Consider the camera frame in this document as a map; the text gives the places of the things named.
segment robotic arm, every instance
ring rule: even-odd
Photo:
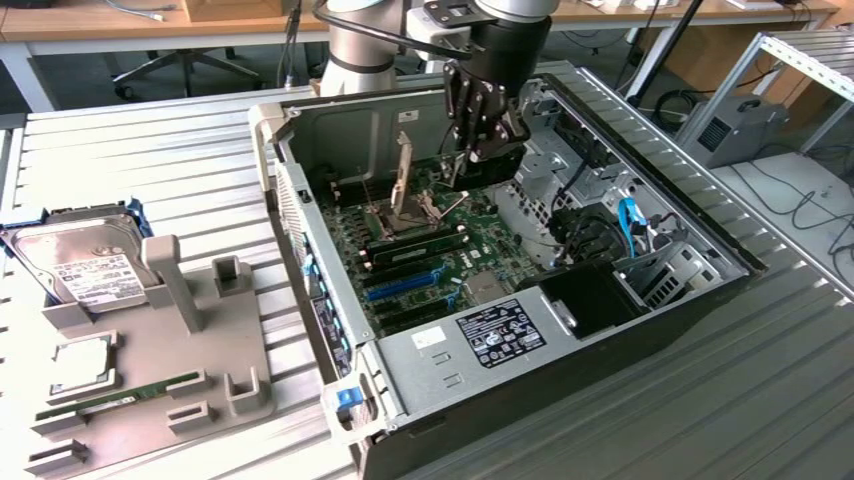
[[[419,50],[426,59],[451,58],[445,65],[445,88],[457,150],[466,152],[466,165],[506,156],[530,137],[518,111],[519,93],[534,73],[551,27],[549,15],[561,0],[427,1],[407,14],[407,30],[417,38],[399,34],[402,0],[331,2],[336,5],[330,10],[344,12],[344,5],[351,10],[330,16],[323,12],[324,0],[315,6],[315,15],[332,31],[322,94],[392,88],[396,46]],[[449,48],[446,34],[467,38],[465,50]],[[370,60],[370,65],[356,64],[359,60]]]
[[[457,149],[479,163],[530,137],[519,92],[537,67],[559,0],[441,0],[425,3],[438,24],[469,27],[471,58],[445,66],[446,110]]]

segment motherboard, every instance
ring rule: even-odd
[[[334,186],[320,203],[368,321],[391,335],[514,292],[542,267],[501,219],[495,189],[454,191],[438,158],[414,163],[392,211],[391,183]]]

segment hard drive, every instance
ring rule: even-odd
[[[139,202],[14,213],[0,225],[2,243],[56,304],[79,302],[102,313],[146,302],[143,289],[160,280],[142,261],[151,230]]]

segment hard drive label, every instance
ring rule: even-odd
[[[143,294],[143,284],[124,254],[54,265],[54,271],[83,306]]]

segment blue pcie slot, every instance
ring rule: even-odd
[[[400,293],[408,292],[410,290],[415,290],[417,288],[437,285],[439,283],[439,277],[442,277],[443,271],[445,266],[437,268],[430,273],[422,273],[399,281],[398,283],[380,288],[375,288],[374,290],[367,292],[368,302],[392,297]]]

